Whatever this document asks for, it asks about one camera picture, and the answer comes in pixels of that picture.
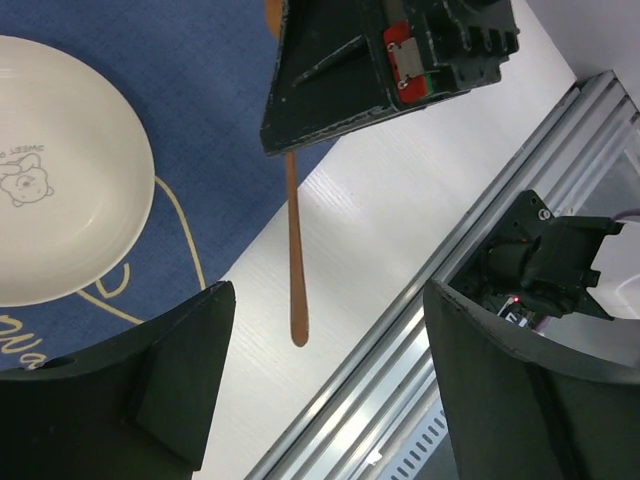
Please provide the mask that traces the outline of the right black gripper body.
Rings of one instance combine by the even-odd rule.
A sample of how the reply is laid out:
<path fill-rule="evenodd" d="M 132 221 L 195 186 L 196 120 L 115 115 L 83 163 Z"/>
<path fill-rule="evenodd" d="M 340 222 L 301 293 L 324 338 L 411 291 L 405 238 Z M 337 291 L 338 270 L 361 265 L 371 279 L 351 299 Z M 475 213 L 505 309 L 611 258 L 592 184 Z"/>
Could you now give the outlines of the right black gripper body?
<path fill-rule="evenodd" d="M 396 112 L 500 82 L 519 33 L 510 1 L 367 3 L 367 43 Z"/>

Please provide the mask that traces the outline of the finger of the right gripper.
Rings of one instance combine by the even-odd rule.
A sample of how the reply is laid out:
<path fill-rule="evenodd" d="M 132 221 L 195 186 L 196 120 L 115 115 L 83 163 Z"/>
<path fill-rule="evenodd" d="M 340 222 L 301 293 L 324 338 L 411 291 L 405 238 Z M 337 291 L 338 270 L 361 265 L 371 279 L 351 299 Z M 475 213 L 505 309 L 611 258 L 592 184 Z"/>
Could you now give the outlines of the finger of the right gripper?
<path fill-rule="evenodd" d="M 399 113 L 383 45 L 380 1 L 285 1 L 274 75 L 260 129 L 280 155 Z"/>

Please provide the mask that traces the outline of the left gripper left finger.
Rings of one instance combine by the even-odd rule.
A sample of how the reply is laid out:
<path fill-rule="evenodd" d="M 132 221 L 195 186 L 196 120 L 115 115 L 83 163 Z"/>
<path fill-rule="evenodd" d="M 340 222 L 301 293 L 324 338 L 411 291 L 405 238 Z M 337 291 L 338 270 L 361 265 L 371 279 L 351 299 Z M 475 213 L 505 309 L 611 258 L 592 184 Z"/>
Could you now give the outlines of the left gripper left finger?
<path fill-rule="evenodd" d="M 35 370 L 1 374 L 5 479 L 189 479 L 204 463 L 236 309 L 219 281 Z"/>

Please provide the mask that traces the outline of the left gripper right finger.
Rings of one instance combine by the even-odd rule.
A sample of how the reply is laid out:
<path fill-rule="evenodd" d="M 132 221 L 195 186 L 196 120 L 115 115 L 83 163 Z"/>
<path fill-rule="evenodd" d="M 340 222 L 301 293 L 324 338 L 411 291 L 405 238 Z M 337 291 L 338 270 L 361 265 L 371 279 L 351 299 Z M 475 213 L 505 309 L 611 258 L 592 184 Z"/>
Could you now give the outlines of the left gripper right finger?
<path fill-rule="evenodd" d="M 462 479 L 636 479 L 639 371 L 558 344 L 435 280 L 423 289 Z"/>

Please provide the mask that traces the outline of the blue placemat with gold print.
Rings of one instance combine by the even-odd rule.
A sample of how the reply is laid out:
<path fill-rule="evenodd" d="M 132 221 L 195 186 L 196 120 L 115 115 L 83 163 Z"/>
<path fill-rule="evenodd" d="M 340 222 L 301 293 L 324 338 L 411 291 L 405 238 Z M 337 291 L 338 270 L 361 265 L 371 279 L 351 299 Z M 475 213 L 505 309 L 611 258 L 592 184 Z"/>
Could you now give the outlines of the blue placemat with gold print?
<path fill-rule="evenodd" d="M 221 278 L 285 200 L 259 130 L 276 39 L 260 1 L 5 1 L 1 31 L 84 61 L 147 132 L 147 226 L 97 284 L 1 313 L 1 366 L 33 369 L 150 320 Z"/>

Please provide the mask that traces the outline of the copper spoon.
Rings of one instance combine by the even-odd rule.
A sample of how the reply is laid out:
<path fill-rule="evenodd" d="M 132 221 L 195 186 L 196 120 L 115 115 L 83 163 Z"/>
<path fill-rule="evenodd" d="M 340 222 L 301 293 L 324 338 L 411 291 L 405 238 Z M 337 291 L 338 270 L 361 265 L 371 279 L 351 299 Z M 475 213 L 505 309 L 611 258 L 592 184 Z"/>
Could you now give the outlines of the copper spoon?
<path fill-rule="evenodd" d="M 297 165 L 293 151 L 285 154 L 289 233 L 290 335 L 293 344 L 304 347 L 309 339 L 309 308 L 304 274 L 302 236 L 297 189 Z"/>

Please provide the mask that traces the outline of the cream ceramic plate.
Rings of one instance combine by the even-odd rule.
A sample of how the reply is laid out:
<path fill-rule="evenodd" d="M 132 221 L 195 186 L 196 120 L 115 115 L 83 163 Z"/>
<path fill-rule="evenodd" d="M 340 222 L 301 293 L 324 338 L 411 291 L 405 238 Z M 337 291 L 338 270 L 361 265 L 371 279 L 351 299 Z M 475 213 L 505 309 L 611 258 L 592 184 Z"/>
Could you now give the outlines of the cream ceramic plate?
<path fill-rule="evenodd" d="M 150 214 L 154 160 L 124 96 L 80 60 L 1 40 L 1 303 L 57 300 L 132 249 Z"/>

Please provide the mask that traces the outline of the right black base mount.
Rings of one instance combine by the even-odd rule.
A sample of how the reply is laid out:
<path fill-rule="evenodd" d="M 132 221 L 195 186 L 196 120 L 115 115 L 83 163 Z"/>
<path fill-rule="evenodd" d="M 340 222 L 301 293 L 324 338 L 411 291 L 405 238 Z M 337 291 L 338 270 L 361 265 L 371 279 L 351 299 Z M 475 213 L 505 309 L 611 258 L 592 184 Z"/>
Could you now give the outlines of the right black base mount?
<path fill-rule="evenodd" d="M 601 272 L 592 268 L 608 236 L 623 224 L 607 217 L 555 217 L 533 190 L 521 192 L 450 281 L 496 312 L 508 297 L 525 310 L 561 318 L 572 313 L 611 321 L 588 292 Z"/>

